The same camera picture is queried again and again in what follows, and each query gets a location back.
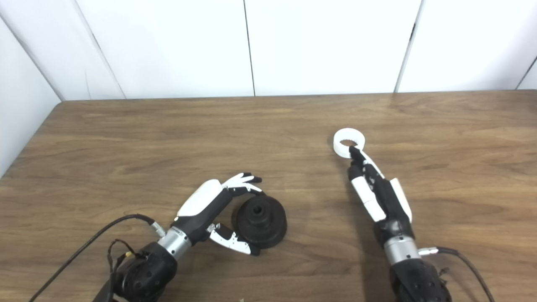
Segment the cable connector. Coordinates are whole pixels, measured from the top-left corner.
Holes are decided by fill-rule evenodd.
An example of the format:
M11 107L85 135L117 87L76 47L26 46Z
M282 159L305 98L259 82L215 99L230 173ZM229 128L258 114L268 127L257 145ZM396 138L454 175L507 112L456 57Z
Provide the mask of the cable connector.
M159 237L166 236L166 231L155 221L151 224L151 227L155 230Z
M429 256L429 255L438 254L438 248L437 247L421 248L418 250L418 254L420 256Z

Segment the white plastic ring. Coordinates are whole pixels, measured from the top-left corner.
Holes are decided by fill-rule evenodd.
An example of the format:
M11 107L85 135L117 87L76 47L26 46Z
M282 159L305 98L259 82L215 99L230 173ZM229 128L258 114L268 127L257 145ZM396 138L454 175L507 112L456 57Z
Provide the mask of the white plastic ring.
M338 130L338 132L334 134L334 151L337 155L346 159L351 158L351 153L349 152L349 147L341 143L341 141L344 140L353 141L356 143L356 148L360 150L362 150L366 144L366 138L360 131L353 128L343 128Z

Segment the silver connector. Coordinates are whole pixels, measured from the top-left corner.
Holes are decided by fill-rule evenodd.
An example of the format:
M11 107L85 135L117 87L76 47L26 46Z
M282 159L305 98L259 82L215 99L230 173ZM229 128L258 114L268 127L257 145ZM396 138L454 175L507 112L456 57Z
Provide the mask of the silver connector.
M157 243L165 248L176 260L179 260L192 247L188 236L176 227L171 227Z
M429 255L438 254L438 248L437 247L421 248L418 250L418 254L420 256L429 256Z
M407 259L421 258L414 239L409 236L395 236L388 239L384 244L384 252L391 265Z
M161 227L160 224L158 224L156 221L153 222L151 227L155 230L155 232L158 234L159 237L166 236L166 231Z

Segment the panel seam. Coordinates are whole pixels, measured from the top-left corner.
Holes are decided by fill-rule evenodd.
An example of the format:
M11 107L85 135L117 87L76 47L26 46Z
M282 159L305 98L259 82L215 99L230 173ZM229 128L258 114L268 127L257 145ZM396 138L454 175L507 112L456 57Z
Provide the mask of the panel seam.
M532 70L532 67L535 65L536 61L537 61L537 56L533 59L532 64L529 66L528 70L526 70L526 73L524 73L524 76L522 76L522 78L520 79L520 82L518 82L518 85L515 87L515 90L517 90L520 87L520 85L522 84L526 76L528 75L529 71Z
M250 47L250 33L248 31L248 17L246 16L246 0L242 0L244 6L244 21L246 22L246 38L248 40L248 54L250 55L250 72L252 72L253 96L256 96L256 84L253 81L252 49Z
M97 41L97 38L95 37L93 30L90 27L90 24L88 23L88 20L86 19L86 16L84 15L84 12L82 12L82 9L80 8L80 5L78 5L77 0L71 0L73 3L73 6L80 17L80 21L84 25L84 28L86 29L86 32L88 33L88 36L90 37L91 42L93 43L95 49L97 50L97 53L99 54L99 57L101 58L103 64L105 65L106 70L108 73L112 76L114 80L114 84L116 85L116 88L121 92L121 95L123 95L123 98L127 98L125 96L125 93L123 92L123 88L119 84L118 78L115 76L114 70L112 70L112 67L110 66L110 63L108 62L108 59L104 55L103 49L101 48L99 41Z
M404 71L407 68L408 58L410 57L410 52L412 51L412 45L414 45L414 40L416 37L416 32L419 28L419 21L422 18L423 8L425 7L425 1L422 0L419 4L418 13L416 14L416 20L414 21L414 26L412 27L412 32L410 33L410 39L408 40L407 49L404 53L403 62L401 63L401 68L399 70L399 75L397 76L397 81L395 82L394 93L399 92L399 86L401 85L401 80L403 79Z

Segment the white wall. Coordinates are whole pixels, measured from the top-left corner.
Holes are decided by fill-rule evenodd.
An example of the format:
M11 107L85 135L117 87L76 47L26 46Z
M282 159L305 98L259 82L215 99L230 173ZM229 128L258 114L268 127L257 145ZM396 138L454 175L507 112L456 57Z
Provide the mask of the white wall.
M242 0L78 0L127 98L253 96Z
M60 102L0 19L0 177Z
M246 0L256 95L393 92L419 4Z
M0 15L61 98L124 98L74 0L0 0Z
M426 1L399 92L515 89L537 56L537 1Z

